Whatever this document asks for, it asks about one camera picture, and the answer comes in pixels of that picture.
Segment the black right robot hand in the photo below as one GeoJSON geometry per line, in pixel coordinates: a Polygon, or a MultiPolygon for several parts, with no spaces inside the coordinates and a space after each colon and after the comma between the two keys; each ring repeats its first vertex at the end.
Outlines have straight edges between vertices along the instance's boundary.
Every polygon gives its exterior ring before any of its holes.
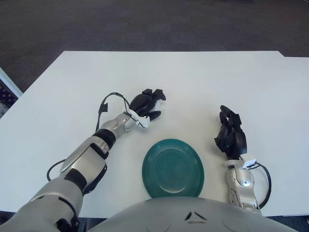
{"type": "Polygon", "coordinates": [[[224,105],[221,105],[220,109],[221,127],[214,141],[228,160],[238,160],[242,154],[247,153],[246,136],[241,128],[240,116],[224,105]]]}

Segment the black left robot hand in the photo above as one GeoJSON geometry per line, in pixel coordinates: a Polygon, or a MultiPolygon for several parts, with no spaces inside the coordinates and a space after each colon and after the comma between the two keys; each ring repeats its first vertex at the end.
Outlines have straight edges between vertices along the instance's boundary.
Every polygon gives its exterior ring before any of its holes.
{"type": "Polygon", "coordinates": [[[155,105],[159,100],[166,100],[163,90],[156,89],[153,91],[148,88],[131,101],[129,109],[133,110],[140,117],[149,117],[152,121],[161,115],[161,111],[155,109],[155,105]]]}

